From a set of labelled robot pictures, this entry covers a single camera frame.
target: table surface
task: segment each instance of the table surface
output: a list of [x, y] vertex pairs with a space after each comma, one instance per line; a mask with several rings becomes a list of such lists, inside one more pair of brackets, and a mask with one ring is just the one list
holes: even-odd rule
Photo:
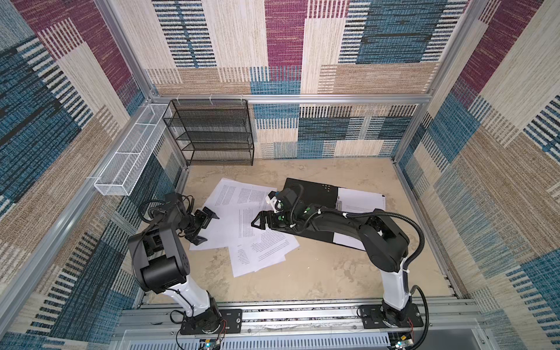
[[[382, 193], [386, 210], [416, 216], [386, 158], [317, 160], [258, 160], [253, 166], [192, 166], [184, 194], [201, 207], [221, 178], [282, 189], [286, 178]], [[410, 238], [409, 254], [418, 246], [418, 235], [396, 220]], [[189, 251], [191, 276], [216, 301], [268, 301], [382, 297], [379, 270], [364, 251], [296, 236], [300, 247], [286, 254], [286, 261], [234, 278], [227, 248]], [[427, 296], [448, 296], [450, 290], [428, 243], [409, 266], [409, 285], [418, 284]], [[150, 296], [150, 303], [168, 303], [164, 295]]]

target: black mounting plate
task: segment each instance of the black mounting plate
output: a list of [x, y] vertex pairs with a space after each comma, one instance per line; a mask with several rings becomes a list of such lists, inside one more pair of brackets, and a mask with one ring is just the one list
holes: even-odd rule
[[[418, 306], [416, 306], [416, 304], [411, 304], [408, 308], [407, 318], [410, 318], [414, 327], [424, 327], [424, 321], [422, 320], [422, 317], [416, 316], [416, 314], [420, 314], [418, 312]], [[363, 327], [365, 329], [391, 328], [383, 322], [383, 312], [381, 311], [381, 304], [361, 305], [358, 308], [358, 315], [362, 319]], [[404, 320], [397, 326], [401, 328], [410, 328], [410, 325], [406, 320]]]
[[[243, 321], [241, 309], [220, 310], [220, 314], [222, 314], [222, 319], [227, 321], [226, 334], [241, 333], [241, 322]], [[222, 327], [218, 327], [212, 334], [218, 334], [221, 330]], [[192, 329], [186, 320], [181, 324], [179, 333], [181, 335], [204, 334], [201, 328]]]

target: white mesh basket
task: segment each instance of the white mesh basket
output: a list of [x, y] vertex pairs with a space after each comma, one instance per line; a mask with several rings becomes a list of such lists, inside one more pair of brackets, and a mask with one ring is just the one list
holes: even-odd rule
[[130, 195], [157, 141], [165, 130], [163, 121], [171, 117], [165, 104], [150, 104], [143, 111], [95, 181], [102, 195]]

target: stack of paper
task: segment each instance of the stack of paper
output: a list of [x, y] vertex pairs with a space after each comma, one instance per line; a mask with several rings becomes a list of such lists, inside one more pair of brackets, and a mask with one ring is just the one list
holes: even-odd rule
[[[338, 189], [337, 209], [347, 213], [367, 213], [374, 211], [374, 209], [385, 210], [385, 196], [379, 193], [340, 187]], [[334, 233], [333, 243], [366, 250], [362, 241], [336, 232]]]
[[284, 255], [300, 246], [293, 235], [251, 227], [262, 210], [269, 210], [265, 197], [276, 188], [222, 179], [204, 205], [219, 220], [212, 220], [200, 235], [208, 241], [190, 250], [228, 247], [234, 277], [285, 261]]

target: black wire rack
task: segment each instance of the black wire rack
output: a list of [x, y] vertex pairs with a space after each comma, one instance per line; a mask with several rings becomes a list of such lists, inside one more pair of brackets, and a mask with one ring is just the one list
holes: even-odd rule
[[245, 100], [172, 100], [164, 122], [188, 165], [253, 165]]

